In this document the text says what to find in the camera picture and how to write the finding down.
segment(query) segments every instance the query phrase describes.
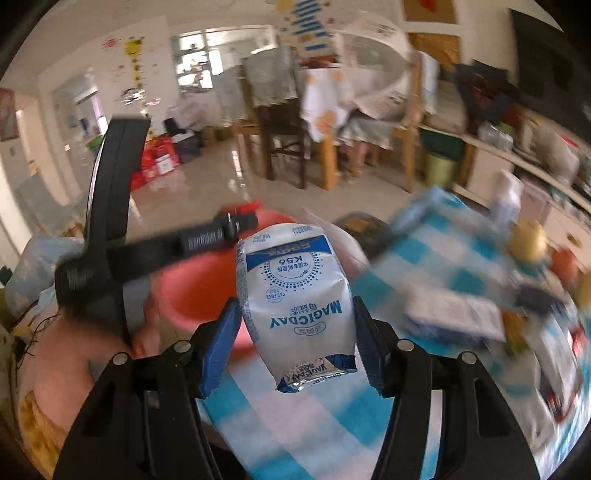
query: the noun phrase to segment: milk pouch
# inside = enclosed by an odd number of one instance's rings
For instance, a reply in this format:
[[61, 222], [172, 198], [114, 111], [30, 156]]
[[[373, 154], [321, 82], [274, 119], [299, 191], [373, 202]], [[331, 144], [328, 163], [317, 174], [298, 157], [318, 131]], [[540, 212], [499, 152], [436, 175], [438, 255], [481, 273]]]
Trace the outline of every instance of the milk pouch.
[[322, 228], [282, 223], [240, 241], [236, 289], [277, 390], [357, 371], [349, 283]]

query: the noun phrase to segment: doorway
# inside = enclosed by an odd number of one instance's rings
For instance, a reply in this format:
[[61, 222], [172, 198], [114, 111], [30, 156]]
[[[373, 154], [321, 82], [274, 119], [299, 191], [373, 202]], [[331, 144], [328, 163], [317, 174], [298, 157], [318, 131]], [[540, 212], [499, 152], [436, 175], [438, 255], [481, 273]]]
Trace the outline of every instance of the doorway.
[[64, 150], [82, 195], [86, 196], [107, 129], [98, 88], [92, 74], [86, 72], [71, 78], [51, 94]]

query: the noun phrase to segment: window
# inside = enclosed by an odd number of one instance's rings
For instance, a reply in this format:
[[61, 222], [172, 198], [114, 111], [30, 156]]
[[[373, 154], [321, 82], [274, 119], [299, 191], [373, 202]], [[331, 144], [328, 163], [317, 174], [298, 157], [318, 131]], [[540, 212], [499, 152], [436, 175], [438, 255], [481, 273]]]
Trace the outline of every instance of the window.
[[178, 40], [181, 50], [200, 50], [201, 48], [205, 47], [202, 33], [185, 35], [184, 37], [180, 37]]
[[277, 46], [270, 25], [250, 28], [215, 28], [181, 35], [173, 40], [178, 84], [202, 89], [213, 88], [218, 75], [245, 57]]

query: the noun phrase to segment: blue gripper pad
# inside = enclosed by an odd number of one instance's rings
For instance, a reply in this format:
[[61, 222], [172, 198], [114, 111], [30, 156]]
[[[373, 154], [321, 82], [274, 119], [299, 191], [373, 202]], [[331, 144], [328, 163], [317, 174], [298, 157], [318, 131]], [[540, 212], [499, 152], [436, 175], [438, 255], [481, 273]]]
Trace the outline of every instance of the blue gripper pad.
[[355, 312], [357, 349], [361, 355], [369, 385], [374, 387], [381, 396], [387, 396], [385, 372], [389, 361], [388, 344], [378, 330], [376, 321], [371, 318], [361, 297], [353, 297], [353, 309]]
[[234, 341], [236, 341], [242, 323], [242, 309], [238, 299], [229, 299], [218, 320], [211, 323], [217, 324], [217, 328], [202, 359], [202, 377], [199, 390], [204, 397], [208, 397], [212, 390], [219, 386]]

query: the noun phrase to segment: blue milk packaging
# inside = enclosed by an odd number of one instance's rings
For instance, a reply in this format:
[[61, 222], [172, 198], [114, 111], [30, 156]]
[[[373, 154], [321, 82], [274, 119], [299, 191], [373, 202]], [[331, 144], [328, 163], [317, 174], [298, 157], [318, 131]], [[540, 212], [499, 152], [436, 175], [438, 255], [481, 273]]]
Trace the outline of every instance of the blue milk packaging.
[[277, 390], [356, 372], [349, 282], [315, 225], [272, 225], [238, 244], [236, 289]]

